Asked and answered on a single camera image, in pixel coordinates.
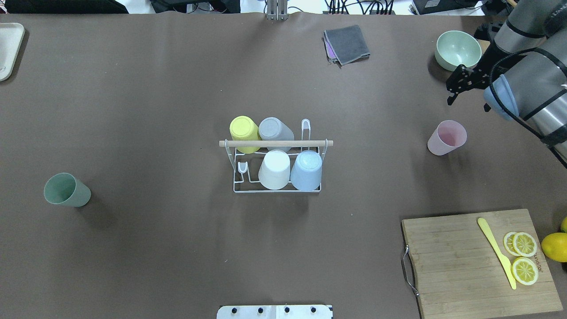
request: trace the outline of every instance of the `cup rack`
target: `cup rack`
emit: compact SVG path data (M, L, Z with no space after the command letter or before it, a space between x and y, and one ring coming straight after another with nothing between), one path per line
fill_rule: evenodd
M297 155L299 155L303 149L316 149L317 153L321 155L321 159L325 160L325 155L330 146L333 146L332 140L311 140L311 122L308 119L303 119L301 121L301 140L297 141L231 141L224 140L219 141L218 146L224 147L226 149L226 154L229 156L230 164L234 170L232 178L232 190L235 193L318 193L321 191L321 185L313 191L300 191L296 190L291 182L287 182L281 190L269 190L260 184L257 176L251 176L251 167L255 168L255 172L260 169L261 160L264 156L268 154L267 150L262 150L254 152L252 154L244 154L239 152L236 148L239 146L254 146L260 148L272 147L291 147L287 153L291 165L295 161Z

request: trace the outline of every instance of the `cutting board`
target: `cutting board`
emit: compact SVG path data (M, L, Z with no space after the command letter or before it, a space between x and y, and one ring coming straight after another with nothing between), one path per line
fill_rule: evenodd
M561 311L563 306L538 247L531 259L539 279L512 290L506 274L476 223L484 217L500 250L507 232L526 232L539 239L527 209L406 219L401 222L422 319L484 319Z

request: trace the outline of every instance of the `yellow cup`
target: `yellow cup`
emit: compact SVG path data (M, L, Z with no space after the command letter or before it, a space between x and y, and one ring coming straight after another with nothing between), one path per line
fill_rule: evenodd
M230 122L230 135L235 141L260 141L258 125L248 116L238 116ZM251 154L259 150L258 147L239 146L236 148L244 154Z

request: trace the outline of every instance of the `yellow knife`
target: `yellow knife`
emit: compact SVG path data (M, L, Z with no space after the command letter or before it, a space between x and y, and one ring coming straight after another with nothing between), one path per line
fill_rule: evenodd
M480 229L483 231L484 236L486 236L488 242L490 242L490 245L492 246L492 249L494 249L496 256L498 256L498 260L500 260L500 264L502 264L502 268L504 268L504 272L508 277L510 286L512 287L512 289L516 289L516 279L514 279L514 277L512 276L512 264L510 263L508 257L504 256L504 254L502 254L502 252L500 251L500 248L498 248L496 239L494 239L494 235L492 235L492 230L490 230L486 219L481 217L477 220L477 223L479 223Z

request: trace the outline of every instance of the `bowl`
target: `bowl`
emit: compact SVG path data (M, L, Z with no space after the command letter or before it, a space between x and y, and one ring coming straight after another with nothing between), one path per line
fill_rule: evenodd
M437 39L435 59L446 70L454 71L460 64L470 68L482 55L479 42L463 31L447 31Z

